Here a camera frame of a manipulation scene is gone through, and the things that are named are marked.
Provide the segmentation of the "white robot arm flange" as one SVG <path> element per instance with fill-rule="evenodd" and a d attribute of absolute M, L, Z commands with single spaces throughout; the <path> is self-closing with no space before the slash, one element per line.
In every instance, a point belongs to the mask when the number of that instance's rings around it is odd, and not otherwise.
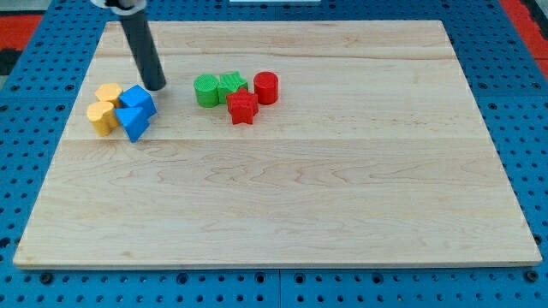
<path fill-rule="evenodd" d="M 147 0 L 91 0 L 91 3 L 101 9 L 110 9 L 116 15 L 127 16 L 145 9 Z"/>

